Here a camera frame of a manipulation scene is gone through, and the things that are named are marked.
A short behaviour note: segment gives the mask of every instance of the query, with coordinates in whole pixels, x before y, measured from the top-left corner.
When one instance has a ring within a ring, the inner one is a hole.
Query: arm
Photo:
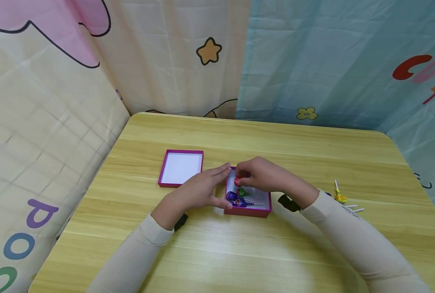
[[[237,165],[239,185],[281,191],[303,210],[347,262],[365,280],[370,292],[430,292],[402,254],[373,226],[300,177],[261,157]]]
[[[212,194],[230,171],[229,163],[206,170],[166,195],[107,260],[87,292],[138,292],[160,249],[174,234],[175,223],[187,209],[205,206],[232,209],[231,203]]]

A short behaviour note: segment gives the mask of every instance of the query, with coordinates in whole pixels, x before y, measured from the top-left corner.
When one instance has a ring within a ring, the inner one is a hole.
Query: lollipop
[[[234,179],[234,185],[236,185],[237,187],[239,187],[239,180],[241,179],[242,177],[235,177],[235,179]]]
[[[251,203],[249,201],[245,201],[243,198],[238,198],[235,201],[231,201],[231,203],[234,207],[238,207],[238,208],[246,208],[247,206],[254,205],[254,203]]]
[[[239,197],[245,197],[245,196],[249,196],[250,195],[249,192],[246,192],[242,187],[237,189],[236,194]]]
[[[229,191],[226,194],[226,200],[228,200],[228,201],[235,201],[238,198],[239,198],[239,196],[237,194],[235,194],[235,192]]]

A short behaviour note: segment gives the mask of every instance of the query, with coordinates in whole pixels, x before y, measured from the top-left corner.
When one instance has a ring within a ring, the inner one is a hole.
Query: pink cloud print
[[[66,55],[88,68],[100,63],[79,24],[94,37],[111,26],[103,0],[0,0],[0,31],[16,34],[33,25]]]

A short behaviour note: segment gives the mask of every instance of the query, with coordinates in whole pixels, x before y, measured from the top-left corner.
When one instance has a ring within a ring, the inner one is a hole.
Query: wooden table
[[[334,192],[385,235],[435,292],[435,208],[386,135],[162,114],[135,114],[35,278],[30,293],[84,292],[130,232],[171,191],[157,184],[166,149],[204,150],[204,169],[257,155]],[[223,188],[217,193],[224,196]],[[189,212],[142,292],[364,292],[363,281],[300,213],[266,219]]]

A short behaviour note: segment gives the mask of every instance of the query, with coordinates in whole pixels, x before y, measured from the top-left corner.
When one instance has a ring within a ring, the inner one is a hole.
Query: red lollipop
[[[236,185],[237,187],[239,187],[239,180],[241,179],[242,177],[235,177],[235,179],[234,179],[234,185]]]

